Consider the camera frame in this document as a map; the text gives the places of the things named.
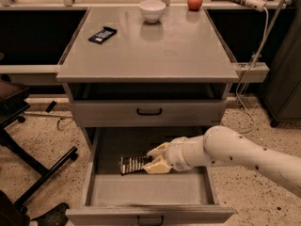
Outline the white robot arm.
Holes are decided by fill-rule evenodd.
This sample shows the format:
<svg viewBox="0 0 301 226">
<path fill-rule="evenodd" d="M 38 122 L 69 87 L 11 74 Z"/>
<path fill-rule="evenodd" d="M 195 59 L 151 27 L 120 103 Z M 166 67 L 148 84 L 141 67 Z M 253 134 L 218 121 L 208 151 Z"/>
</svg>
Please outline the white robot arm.
<svg viewBox="0 0 301 226">
<path fill-rule="evenodd" d="M 238 165 L 301 197 L 301 158 L 262 147 L 236 131 L 214 126 L 202 136 L 176 137 L 147 152 L 149 174 Z"/>
</svg>

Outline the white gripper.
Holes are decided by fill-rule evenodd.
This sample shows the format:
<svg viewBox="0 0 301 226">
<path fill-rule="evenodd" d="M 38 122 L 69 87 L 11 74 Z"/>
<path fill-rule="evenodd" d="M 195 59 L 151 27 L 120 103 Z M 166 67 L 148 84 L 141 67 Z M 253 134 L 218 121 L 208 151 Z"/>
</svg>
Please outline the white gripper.
<svg viewBox="0 0 301 226">
<path fill-rule="evenodd" d="M 187 164 L 183 155 L 183 146 L 186 140 L 187 137 L 177 137 L 148 151 L 147 156 L 154 159 L 144 165 L 143 170 L 148 174 L 169 173 L 171 169 L 176 171 L 190 170 L 191 167 Z"/>
</svg>

